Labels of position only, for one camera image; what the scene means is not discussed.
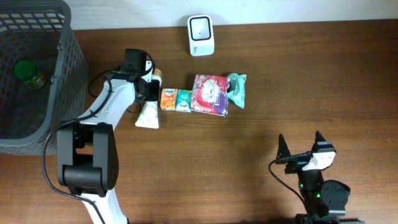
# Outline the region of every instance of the teal package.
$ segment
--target teal package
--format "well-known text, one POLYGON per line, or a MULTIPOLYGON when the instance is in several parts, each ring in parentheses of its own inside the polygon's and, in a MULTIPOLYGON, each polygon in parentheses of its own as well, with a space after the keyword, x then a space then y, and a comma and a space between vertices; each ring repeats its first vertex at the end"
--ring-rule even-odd
POLYGON ((175 110, 179 112, 191 112, 192 91, 179 90, 177 95, 177 104, 175 110))
POLYGON ((238 107, 244 108, 244 83, 246 82, 246 75, 238 75, 231 73, 227 76, 229 80, 229 89, 227 96, 238 107))

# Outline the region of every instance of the orange packet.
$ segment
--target orange packet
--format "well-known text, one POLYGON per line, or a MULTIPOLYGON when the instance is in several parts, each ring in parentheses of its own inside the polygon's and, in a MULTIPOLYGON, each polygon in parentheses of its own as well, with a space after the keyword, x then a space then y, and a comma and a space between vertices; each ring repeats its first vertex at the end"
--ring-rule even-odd
POLYGON ((162 90, 160 108, 162 110, 175 110, 178 89, 165 88, 162 90))

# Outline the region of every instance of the green bottle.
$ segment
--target green bottle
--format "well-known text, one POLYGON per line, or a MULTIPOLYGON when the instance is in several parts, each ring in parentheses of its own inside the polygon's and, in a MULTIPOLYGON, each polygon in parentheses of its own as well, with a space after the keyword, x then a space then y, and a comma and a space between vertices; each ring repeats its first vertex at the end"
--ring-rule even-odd
POLYGON ((30 60, 21 60, 14 66, 16 75, 29 88, 38 90, 47 81, 45 75, 30 60))

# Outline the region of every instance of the gray basket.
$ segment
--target gray basket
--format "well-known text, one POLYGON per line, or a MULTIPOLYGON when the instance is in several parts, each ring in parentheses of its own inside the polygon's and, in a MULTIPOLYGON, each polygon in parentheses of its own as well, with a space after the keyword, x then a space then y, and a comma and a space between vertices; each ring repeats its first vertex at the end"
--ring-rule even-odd
MULTIPOLYGON (((52 128, 83 112, 88 68, 70 19, 63 1, 0 2, 0 152, 38 155, 52 128), (47 76, 43 88, 13 74, 22 59, 47 76)), ((56 153, 55 139, 47 153, 56 153)))

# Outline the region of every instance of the wooden surface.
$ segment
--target wooden surface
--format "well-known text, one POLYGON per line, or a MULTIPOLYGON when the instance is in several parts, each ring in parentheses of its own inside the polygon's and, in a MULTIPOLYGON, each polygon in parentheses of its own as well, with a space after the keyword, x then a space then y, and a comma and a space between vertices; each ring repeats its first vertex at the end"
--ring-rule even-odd
MULTIPOLYGON (((191 89, 197 73, 248 75, 244 110, 225 118, 160 112, 160 129, 116 129, 116 192, 133 223, 268 221, 303 213, 299 199, 268 173, 278 134, 292 154, 311 149, 315 131, 337 155, 324 178, 351 187, 346 218, 398 219, 398 21, 214 27, 216 50, 191 57, 187 30, 78 31, 91 75, 117 67, 125 48, 144 49, 163 87, 191 89)), ((48 156, 56 178, 56 157, 48 156)), ((296 175, 274 170, 297 188, 296 175)), ((53 193, 40 158, 0 155, 0 223, 91 223, 81 202, 53 193)))

